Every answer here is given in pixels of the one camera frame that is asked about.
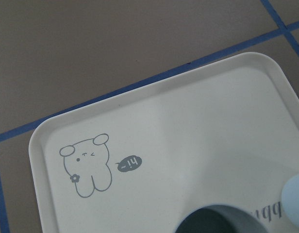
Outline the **grey cup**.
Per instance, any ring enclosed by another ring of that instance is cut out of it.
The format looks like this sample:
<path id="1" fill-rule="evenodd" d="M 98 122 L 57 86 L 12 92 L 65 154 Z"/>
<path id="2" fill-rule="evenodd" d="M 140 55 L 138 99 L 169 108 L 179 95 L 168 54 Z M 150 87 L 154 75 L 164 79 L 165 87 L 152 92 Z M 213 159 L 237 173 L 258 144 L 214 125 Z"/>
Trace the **grey cup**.
<path id="1" fill-rule="evenodd" d="M 269 230 L 249 212 L 226 204 L 201 207 L 178 225 L 177 233 L 267 233 Z"/>

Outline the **blue cup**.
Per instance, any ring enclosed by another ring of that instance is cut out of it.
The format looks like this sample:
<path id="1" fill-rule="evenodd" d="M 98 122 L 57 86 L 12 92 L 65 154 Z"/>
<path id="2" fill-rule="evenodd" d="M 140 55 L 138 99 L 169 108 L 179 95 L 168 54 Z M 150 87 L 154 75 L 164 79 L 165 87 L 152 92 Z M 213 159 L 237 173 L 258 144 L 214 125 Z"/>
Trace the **blue cup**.
<path id="1" fill-rule="evenodd" d="M 285 183 L 281 193 L 281 201 L 285 214 L 299 228 L 299 174 Z"/>

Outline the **beige plastic tray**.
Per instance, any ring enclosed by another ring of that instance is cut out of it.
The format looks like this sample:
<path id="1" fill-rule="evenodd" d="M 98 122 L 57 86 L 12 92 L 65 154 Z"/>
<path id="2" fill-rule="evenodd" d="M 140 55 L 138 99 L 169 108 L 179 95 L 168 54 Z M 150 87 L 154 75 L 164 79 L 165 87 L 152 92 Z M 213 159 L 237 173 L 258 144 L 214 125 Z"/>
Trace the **beige plastic tray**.
<path id="1" fill-rule="evenodd" d="M 299 232 L 281 201 L 299 174 L 299 99 L 260 53 L 52 117 L 29 156 L 45 233 L 173 233 L 216 205 Z"/>

